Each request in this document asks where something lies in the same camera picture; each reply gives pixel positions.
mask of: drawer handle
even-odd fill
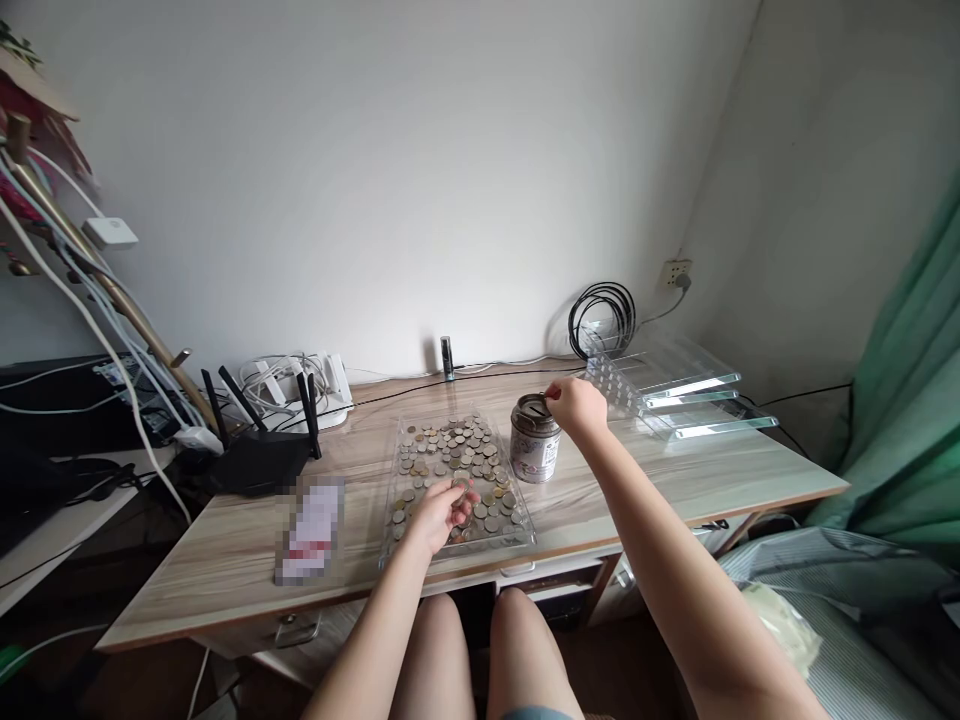
[[[519,565],[513,568],[500,568],[500,574],[504,577],[516,577],[517,575],[526,575],[537,569],[537,561],[531,560],[526,565]]]
[[[707,523],[706,525],[700,525],[699,527],[691,528],[694,535],[707,535],[708,533],[729,529],[730,523],[728,523],[726,520],[717,520],[713,523]]]
[[[626,590],[628,587],[632,586],[637,579],[633,576],[633,570],[630,569],[629,565],[625,565],[623,570],[618,572],[614,578],[617,581],[617,585]]]
[[[284,615],[280,618],[280,624],[277,626],[277,634],[273,636],[273,644],[277,650],[303,645],[316,639],[317,635],[320,634],[320,623],[323,622],[323,613],[317,615],[317,622],[312,630],[310,628],[287,630],[286,628],[293,625],[296,619],[296,615]]]

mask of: pile of coins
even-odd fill
[[[453,485],[476,490],[480,502],[473,506],[466,520],[453,528],[447,544],[505,536],[509,539],[525,516],[510,490],[510,477],[500,464],[494,431],[479,414],[450,417],[446,421],[408,425],[400,439],[399,470],[410,476],[413,488],[404,490],[393,504],[390,518],[393,537],[400,540],[406,521],[413,517],[416,501],[434,478],[453,473]]]

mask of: electrical outlet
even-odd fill
[[[678,275],[689,275],[690,268],[693,267],[693,260],[667,260],[663,264],[663,272],[660,273],[660,285],[663,287],[676,287]]]

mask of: knee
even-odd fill
[[[497,598],[497,604],[493,609],[493,623],[494,625],[522,623],[531,612],[540,614],[537,606],[522,590],[507,588]]]
[[[460,613],[456,603],[446,593],[425,598],[417,610],[417,622],[430,627],[444,628],[460,625]]]

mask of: leg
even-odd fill
[[[487,717],[499,720],[511,710],[530,705],[583,717],[543,615],[530,598],[507,588],[497,598],[490,629]]]
[[[390,718],[475,717],[460,614],[449,595],[434,595],[417,610]]]

